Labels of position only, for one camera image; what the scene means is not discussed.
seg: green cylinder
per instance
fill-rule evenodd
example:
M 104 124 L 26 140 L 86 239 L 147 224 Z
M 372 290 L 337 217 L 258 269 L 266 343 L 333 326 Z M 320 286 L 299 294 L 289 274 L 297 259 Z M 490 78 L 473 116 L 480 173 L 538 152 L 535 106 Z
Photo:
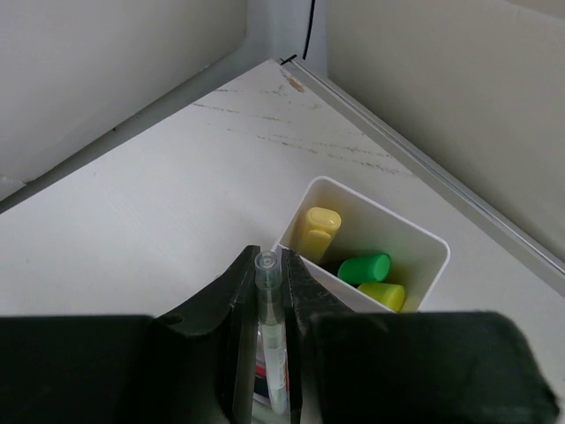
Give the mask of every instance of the green cylinder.
M 345 261 L 337 277 L 347 284 L 358 285 L 384 281 L 390 273 L 391 260 L 387 254 L 374 254 Z

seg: white wall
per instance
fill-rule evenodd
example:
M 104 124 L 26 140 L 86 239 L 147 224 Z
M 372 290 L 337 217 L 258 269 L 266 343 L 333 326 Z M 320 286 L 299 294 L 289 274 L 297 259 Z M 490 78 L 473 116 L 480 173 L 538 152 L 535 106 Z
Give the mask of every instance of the white wall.
M 328 0 L 329 74 L 565 260 L 558 0 Z
M 0 196 L 233 50 L 245 22 L 245 0 L 0 2 Z

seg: yellow-green object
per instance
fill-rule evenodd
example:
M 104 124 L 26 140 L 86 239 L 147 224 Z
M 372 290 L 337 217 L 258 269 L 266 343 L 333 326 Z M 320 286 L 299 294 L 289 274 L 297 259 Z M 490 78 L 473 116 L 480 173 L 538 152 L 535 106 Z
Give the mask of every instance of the yellow-green object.
M 391 260 L 387 254 L 373 254 L 351 258 L 342 263 L 337 277 L 347 284 L 384 281 L 390 273 Z
M 370 298 L 375 299 L 393 311 L 398 312 L 403 307 L 406 291 L 399 284 L 364 283 L 358 288 Z
M 298 254 L 318 263 L 341 226 L 342 218 L 337 212 L 324 208 L 308 209 L 298 241 Z

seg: clear plastic tube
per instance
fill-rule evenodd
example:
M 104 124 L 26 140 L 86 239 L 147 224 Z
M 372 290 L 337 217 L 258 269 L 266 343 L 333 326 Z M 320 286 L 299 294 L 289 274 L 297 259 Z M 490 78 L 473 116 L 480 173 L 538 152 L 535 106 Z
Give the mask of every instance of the clear plastic tube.
M 286 388 L 286 332 L 284 328 L 283 294 L 281 291 L 281 263 L 274 252 L 261 252 L 255 258 L 258 316 L 268 395 L 271 408 L 283 414 L 288 407 Z

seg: yellow object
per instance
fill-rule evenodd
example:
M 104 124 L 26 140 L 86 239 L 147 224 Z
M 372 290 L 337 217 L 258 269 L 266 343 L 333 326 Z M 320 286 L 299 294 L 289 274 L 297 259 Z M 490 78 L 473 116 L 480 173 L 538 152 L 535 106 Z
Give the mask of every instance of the yellow object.
M 399 284 L 363 283 L 358 288 L 393 311 L 398 312 L 403 307 L 405 290 Z
M 306 212 L 298 241 L 298 254 L 318 263 L 342 226 L 342 218 L 333 210 L 310 208 Z

